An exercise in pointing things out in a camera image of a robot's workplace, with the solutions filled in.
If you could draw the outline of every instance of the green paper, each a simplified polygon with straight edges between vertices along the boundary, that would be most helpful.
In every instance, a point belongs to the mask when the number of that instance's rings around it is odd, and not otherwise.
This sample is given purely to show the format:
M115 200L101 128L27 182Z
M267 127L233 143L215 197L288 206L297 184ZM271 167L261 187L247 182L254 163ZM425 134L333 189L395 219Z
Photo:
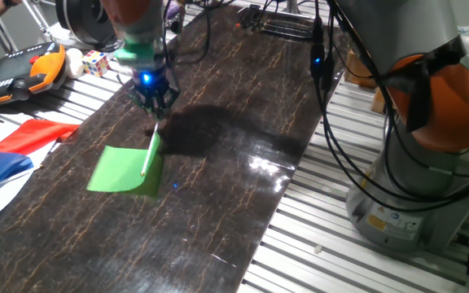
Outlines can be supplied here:
M163 166L159 145L160 136L154 133L148 150L106 146L86 189L156 197Z

